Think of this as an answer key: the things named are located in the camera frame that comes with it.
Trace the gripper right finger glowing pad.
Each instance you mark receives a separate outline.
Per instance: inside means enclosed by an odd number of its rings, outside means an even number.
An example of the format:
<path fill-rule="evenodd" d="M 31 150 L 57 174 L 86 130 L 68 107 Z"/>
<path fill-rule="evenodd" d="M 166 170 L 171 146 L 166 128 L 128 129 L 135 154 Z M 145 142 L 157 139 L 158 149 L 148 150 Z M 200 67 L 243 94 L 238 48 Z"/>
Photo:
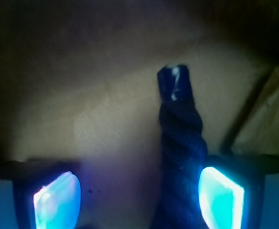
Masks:
<path fill-rule="evenodd" d="M 210 229 L 279 229 L 279 155 L 210 156 L 198 193 Z"/>

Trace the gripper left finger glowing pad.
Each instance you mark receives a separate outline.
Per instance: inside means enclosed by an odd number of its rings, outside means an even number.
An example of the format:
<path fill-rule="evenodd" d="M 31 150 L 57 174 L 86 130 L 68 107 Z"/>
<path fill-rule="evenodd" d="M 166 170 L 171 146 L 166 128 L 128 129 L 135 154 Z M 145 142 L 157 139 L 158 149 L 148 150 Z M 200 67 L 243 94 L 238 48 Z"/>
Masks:
<path fill-rule="evenodd" d="M 81 183 L 62 161 L 0 164 L 0 229 L 73 229 Z"/>

